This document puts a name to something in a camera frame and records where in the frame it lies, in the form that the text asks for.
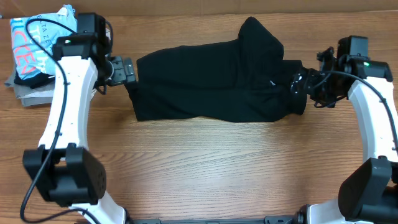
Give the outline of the black shirt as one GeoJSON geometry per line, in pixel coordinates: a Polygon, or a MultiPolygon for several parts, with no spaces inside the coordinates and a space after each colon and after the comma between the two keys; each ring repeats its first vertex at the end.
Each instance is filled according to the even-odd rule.
{"type": "Polygon", "coordinates": [[[274,122],[303,114],[307,96],[293,92],[299,60],[254,17],[235,40],[162,49],[137,61],[138,80],[126,85],[139,121],[198,116],[274,122]]]}

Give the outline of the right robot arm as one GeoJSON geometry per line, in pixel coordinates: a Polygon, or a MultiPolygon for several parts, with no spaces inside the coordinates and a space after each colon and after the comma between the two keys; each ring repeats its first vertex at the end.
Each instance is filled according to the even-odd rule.
{"type": "Polygon", "coordinates": [[[290,86],[316,108],[342,99],[353,105],[363,144],[363,164],[340,186],[338,197],[304,205],[292,223],[397,223],[397,111],[388,63],[368,55],[368,38],[351,35],[317,55],[319,70],[304,68],[290,86]]]}

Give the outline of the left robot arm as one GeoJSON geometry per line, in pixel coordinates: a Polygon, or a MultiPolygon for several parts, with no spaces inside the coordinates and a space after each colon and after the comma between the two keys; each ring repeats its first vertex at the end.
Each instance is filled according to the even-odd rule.
{"type": "Polygon", "coordinates": [[[132,221],[107,192],[105,168],[87,141],[92,93],[136,81],[131,59],[113,57],[112,46],[111,24],[94,12],[79,14],[77,29],[57,39],[49,54],[55,88],[47,125],[37,149],[26,150],[22,158],[30,190],[90,223],[132,221]]]}

